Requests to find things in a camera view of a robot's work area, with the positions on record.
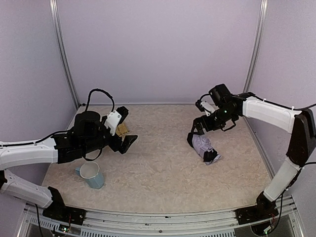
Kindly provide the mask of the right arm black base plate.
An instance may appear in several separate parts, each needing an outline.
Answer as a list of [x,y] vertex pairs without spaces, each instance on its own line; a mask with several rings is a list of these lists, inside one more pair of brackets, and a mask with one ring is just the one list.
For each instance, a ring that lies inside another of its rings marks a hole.
[[272,207],[268,210],[260,209],[258,206],[249,206],[244,208],[238,208],[235,210],[237,221],[239,225],[248,224],[256,221],[272,218],[272,216],[278,216],[279,212],[276,207]]

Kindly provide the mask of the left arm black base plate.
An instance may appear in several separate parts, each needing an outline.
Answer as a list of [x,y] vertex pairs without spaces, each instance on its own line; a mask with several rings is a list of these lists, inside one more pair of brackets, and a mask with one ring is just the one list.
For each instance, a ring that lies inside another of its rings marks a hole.
[[44,209],[42,215],[53,220],[82,226],[86,210],[69,206],[55,206]]

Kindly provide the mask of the lilac folding umbrella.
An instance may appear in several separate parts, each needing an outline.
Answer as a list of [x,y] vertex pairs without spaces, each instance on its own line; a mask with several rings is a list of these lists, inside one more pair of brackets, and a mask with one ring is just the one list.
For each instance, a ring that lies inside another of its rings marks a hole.
[[187,142],[206,165],[211,165],[221,158],[221,155],[212,147],[210,140],[204,135],[190,132],[187,136]]

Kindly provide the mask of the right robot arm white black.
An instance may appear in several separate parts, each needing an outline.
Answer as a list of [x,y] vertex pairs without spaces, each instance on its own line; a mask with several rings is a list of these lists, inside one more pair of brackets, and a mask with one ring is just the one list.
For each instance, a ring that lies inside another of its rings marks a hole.
[[196,107],[204,115],[194,119],[187,136],[188,144],[207,165],[220,156],[204,134],[215,130],[228,131],[225,127],[228,121],[235,126],[240,117],[257,119],[291,135],[285,161],[271,183],[259,194],[256,204],[236,210],[239,224],[279,215],[276,200],[295,183],[316,148],[316,125],[312,110],[309,107],[297,109],[282,106],[261,99],[252,92],[232,94],[224,84],[215,86],[207,95],[215,105],[211,106],[202,98],[196,101]]

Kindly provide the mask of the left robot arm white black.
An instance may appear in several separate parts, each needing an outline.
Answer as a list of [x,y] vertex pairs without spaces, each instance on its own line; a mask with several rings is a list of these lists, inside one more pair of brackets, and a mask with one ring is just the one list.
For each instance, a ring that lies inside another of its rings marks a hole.
[[69,163],[86,158],[90,152],[102,151],[105,147],[125,154],[138,138],[137,135],[121,138],[116,133],[117,126],[127,115],[113,111],[102,117],[95,111],[86,111],[75,116],[74,126],[67,131],[58,131],[37,141],[1,142],[0,192],[44,209],[63,207],[65,204],[57,189],[36,185],[18,177],[9,169],[36,163]]

